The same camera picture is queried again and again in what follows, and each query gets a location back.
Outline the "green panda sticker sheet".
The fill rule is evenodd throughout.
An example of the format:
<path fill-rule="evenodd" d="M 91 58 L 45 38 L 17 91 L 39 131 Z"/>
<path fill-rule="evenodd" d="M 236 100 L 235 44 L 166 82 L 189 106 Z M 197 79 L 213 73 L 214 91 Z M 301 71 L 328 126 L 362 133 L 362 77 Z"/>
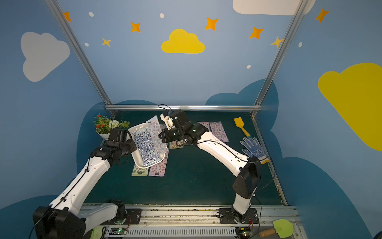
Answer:
<path fill-rule="evenodd" d="M 184 143 L 182 141 L 172 141 L 169 143 L 169 149 L 179 149 L 183 147 Z"/>

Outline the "white plastic storage box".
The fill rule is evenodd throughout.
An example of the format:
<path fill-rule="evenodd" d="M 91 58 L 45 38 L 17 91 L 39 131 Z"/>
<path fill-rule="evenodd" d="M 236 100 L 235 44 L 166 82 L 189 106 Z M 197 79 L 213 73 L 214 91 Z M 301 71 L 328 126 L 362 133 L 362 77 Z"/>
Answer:
<path fill-rule="evenodd" d="M 135 139 L 134 139 L 133 134 L 134 134 L 136 131 L 138 131 L 139 129 L 141 129 L 141 128 L 148 128 L 148 129 L 149 129 L 148 124 L 147 124 L 146 122 L 145 122 L 145 123 L 142 123 L 142 124 L 139 124 L 139 125 L 136 125 L 136 126 L 131 127 L 131 128 L 128 129 L 128 131 L 130 132 L 130 134 L 131 134 L 132 139 L 133 139 L 134 142 L 135 142 Z M 138 167 L 141 167 L 141 168 L 149 168 L 149 167 L 151 167 L 151 166 L 153 166 L 153 165 L 156 165 L 156 164 L 160 163 L 160 162 L 165 158 L 165 154 L 161 153 L 161 154 L 160 154 L 161 160 L 160 160 L 159 162 L 157 162 L 157 163 L 155 163 L 155 164 L 153 164 L 153 165 L 151 165 L 151 166 L 149 166 L 149 167 L 145 167 L 145 166 L 142 165 L 142 158 L 141 158 L 141 156 L 140 156 L 140 153 L 139 153 L 139 150 L 138 150 L 138 149 L 137 149 L 136 151 L 134 151 L 131 155 L 132 155 L 132 158 L 133 158 L 135 164 L 136 164 Z"/>

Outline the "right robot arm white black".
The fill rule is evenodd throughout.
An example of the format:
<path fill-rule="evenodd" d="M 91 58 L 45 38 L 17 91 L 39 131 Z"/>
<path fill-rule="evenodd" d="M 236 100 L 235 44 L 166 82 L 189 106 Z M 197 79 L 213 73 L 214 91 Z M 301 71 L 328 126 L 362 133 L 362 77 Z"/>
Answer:
<path fill-rule="evenodd" d="M 183 141 L 192 144 L 214 156 L 232 172 L 236 177 L 233 184 L 236 196 L 231 208 L 231 218 L 237 223 L 244 223 L 250 210 L 252 196 L 261 181 L 260 167 L 269 161 L 268 158 L 235 151 L 204 125 L 192 123 L 182 110 L 165 110 L 160 118 L 166 124 L 166 128 L 159 133 L 163 143 Z"/>

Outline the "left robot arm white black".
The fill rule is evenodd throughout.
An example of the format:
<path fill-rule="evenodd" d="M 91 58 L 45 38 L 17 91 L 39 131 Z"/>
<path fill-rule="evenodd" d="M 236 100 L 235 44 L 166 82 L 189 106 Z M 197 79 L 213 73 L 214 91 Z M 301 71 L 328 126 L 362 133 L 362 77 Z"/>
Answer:
<path fill-rule="evenodd" d="M 49 206 L 33 213 L 32 232 L 39 239 L 89 239 L 91 230 L 104 222 L 123 224 L 127 218 L 122 201 L 109 200 L 87 213 L 80 209 L 101 177 L 120 159 L 137 150 L 127 129 L 114 128 L 104 146 L 97 147 L 77 177 Z"/>

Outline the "pink blue sticker sheet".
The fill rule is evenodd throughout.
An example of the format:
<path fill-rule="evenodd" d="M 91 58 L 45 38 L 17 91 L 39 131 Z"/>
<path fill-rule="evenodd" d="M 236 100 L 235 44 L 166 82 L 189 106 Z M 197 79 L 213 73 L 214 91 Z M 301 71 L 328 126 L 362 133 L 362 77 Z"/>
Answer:
<path fill-rule="evenodd" d="M 206 127 L 208 130 L 210 130 L 210 123 L 208 121 L 204 121 L 204 122 L 198 121 L 198 123 Z"/>

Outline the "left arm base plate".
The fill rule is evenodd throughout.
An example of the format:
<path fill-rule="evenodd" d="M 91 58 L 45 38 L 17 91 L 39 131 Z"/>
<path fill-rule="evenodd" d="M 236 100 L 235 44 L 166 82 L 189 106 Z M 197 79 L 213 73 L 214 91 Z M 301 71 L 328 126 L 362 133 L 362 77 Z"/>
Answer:
<path fill-rule="evenodd" d="M 115 225 L 139 225 L 141 220 L 141 209 L 126 208 L 124 215 L 117 221 L 113 222 Z"/>

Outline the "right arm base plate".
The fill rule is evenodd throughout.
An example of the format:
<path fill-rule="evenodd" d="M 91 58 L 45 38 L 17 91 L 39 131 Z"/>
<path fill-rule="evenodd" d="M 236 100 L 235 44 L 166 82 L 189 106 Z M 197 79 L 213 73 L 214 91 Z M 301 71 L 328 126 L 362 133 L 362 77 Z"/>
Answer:
<path fill-rule="evenodd" d="M 239 212 L 231 208 L 220 208 L 215 216 L 221 224 L 259 224 L 259 215 L 255 208 L 249 208 L 248 211 L 241 215 Z"/>

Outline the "light pink sticker sheet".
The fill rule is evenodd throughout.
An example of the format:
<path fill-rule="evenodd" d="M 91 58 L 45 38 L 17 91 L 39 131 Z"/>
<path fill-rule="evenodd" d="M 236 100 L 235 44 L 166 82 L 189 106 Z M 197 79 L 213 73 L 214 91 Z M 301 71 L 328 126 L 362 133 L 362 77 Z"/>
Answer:
<path fill-rule="evenodd" d="M 160 163 L 150 167 L 148 176 L 164 177 L 166 167 L 167 167 L 168 156 L 169 156 L 169 150 L 167 150 L 165 154 L 165 158 Z"/>

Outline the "pink bear sticker sheet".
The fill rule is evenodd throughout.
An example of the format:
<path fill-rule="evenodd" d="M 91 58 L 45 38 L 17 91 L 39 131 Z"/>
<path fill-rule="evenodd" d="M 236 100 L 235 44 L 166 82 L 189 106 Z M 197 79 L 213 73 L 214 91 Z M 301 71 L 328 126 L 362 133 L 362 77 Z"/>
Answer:
<path fill-rule="evenodd" d="M 229 139 L 224 130 L 223 124 L 221 121 L 210 122 L 210 128 L 212 133 L 222 142 L 229 142 Z"/>

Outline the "pale green sticker sheet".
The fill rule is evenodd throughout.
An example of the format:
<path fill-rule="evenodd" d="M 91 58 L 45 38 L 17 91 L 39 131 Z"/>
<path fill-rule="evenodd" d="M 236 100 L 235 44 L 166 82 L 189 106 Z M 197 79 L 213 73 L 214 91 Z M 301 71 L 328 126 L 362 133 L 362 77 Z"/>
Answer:
<path fill-rule="evenodd" d="M 148 174 L 149 174 L 149 168 L 141 168 L 141 167 L 138 167 L 137 165 L 134 165 L 131 176 L 133 177 L 148 176 Z"/>

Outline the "white lilac sticker sheet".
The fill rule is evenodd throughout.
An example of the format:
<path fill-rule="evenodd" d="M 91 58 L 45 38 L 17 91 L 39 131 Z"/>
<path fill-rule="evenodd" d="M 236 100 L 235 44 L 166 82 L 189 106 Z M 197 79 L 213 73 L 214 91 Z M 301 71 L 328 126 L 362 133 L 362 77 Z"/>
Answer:
<path fill-rule="evenodd" d="M 159 138 L 159 134 L 162 132 L 161 126 L 159 124 L 158 117 L 155 115 L 150 120 L 146 122 L 149 127 L 149 131 L 152 136 L 154 147 L 156 151 L 161 154 L 165 154 L 168 151 L 167 145 L 163 143 L 162 139 Z"/>

